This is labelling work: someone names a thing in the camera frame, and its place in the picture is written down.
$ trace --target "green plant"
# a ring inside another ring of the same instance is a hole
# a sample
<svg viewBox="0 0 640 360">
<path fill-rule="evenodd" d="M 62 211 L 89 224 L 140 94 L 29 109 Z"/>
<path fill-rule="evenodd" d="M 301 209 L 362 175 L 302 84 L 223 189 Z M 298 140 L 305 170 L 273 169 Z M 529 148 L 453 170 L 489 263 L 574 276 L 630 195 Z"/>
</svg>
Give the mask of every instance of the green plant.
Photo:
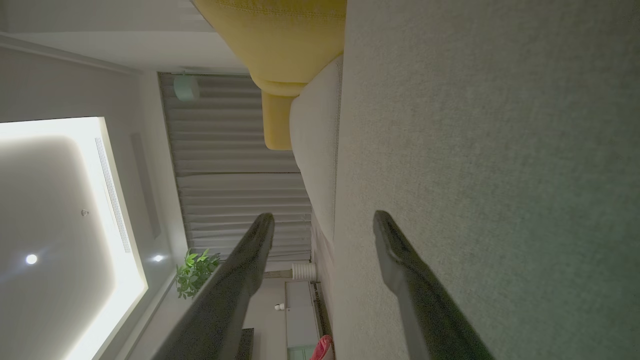
<svg viewBox="0 0 640 360">
<path fill-rule="evenodd" d="M 220 263 L 220 254 L 207 256 L 209 249 L 196 259 L 198 254 L 191 254 L 187 250 L 184 256 L 184 265 L 175 266 L 175 286 L 178 289 L 178 297 L 194 297 L 205 281 L 211 276 Z"/>
</svg>

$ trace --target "gray sofa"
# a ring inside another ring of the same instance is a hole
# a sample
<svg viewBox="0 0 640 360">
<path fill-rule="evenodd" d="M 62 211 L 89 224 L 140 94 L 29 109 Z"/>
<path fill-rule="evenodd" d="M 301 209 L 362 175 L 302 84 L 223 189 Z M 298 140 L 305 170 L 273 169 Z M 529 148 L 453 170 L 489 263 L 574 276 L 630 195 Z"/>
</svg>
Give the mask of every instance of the gray sofa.
<svg viewBox="0 0 640 360">
<path fill-rule="evenodd" d="M 344 71 L 330 65 L 291 113 L 335 249 L 339 358 L 407 356 L 377 209 L 497 359 L 640 356 L 638 11 L 349 1 Z"/>
</svg>

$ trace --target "white cushion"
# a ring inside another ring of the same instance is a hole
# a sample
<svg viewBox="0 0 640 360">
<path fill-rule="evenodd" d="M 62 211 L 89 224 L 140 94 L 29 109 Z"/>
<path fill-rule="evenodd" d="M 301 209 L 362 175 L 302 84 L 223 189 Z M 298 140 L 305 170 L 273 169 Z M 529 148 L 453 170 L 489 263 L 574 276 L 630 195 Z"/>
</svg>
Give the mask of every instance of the white cushion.
<svg viewBox="0 0 640 360">
<path fill-rule="evenodd" d="M 335 175 L 342 90 L 342 55 L 291 104 L 291 147 L 324 236 L 333 243 Z"/>
</svg>

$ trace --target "red cloth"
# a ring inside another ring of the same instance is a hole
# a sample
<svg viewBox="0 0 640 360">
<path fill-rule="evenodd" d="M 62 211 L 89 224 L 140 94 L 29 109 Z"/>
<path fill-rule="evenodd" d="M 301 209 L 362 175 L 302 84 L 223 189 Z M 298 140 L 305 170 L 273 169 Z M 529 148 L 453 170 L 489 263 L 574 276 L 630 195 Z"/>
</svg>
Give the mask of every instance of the red cloth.
<svg viewBox="0 0 640 360">
<path fill-rule="evenodd" d="M 329 335 L 324 335 L 322 338 L 320 338 L 320 341 L 318 341 L 318 345 L 316 345 L 316 349 L 314 350 L 314 354 L 310 360 L 322 360 L 326 355 L 326 352 L 329 351 L 329 348 L 331 348 L 332 341 L 333 339 L 331 339 L 331 336 Z"/>
</svg>

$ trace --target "air vent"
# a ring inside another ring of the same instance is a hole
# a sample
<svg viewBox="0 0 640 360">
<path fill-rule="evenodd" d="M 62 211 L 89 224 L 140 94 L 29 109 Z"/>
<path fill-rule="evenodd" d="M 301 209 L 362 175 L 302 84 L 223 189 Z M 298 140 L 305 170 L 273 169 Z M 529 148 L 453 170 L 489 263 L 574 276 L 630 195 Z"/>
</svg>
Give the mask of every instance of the air vent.
<svg viewBox="0 0 640 360">
<path fill-rule="evenodd" d="M 98 149 L 98 156 L 100 157 L 100 164 L 102 165 L 102 175 L 104 176 L 104 183 L 106 184 L 107 192 L 109 194 L 109 201 L 111 203 L 111 212 L 115 217 L 118 224 L 118 231 L 120 231 L 120 239 L 122 240 L 122 246 L 125 252 L 131 252 L 131 243 L 129 242 L 129 235 L 127 234 L 127 228 L 124 226 L 124 218 L 120 211 L 120 203 L 118 202 L 118 195 L 116 194 L 116 188 L 113 184 L 113 178 L 111 177 L 111 169 L 109 168 L 109 160 L 107 160 L 107 153 L 104 150 L 104 144 L 101 138 L 95 138 L 95 146 Z"/>
</svg>

